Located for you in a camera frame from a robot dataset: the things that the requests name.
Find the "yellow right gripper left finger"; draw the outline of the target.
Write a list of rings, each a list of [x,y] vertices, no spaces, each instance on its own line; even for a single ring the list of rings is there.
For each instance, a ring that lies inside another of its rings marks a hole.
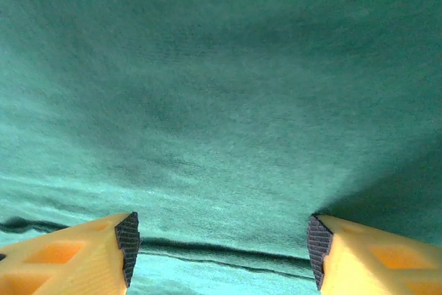
[[[1,294],[127,293],[138,225],[137,213],[117,213],[2,247]]]

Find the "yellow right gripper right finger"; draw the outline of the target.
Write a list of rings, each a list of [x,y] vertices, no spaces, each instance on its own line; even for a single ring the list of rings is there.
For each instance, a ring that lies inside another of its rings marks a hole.
[[[307,248],[321,294],[441,294],[440,247],[314,214]]]

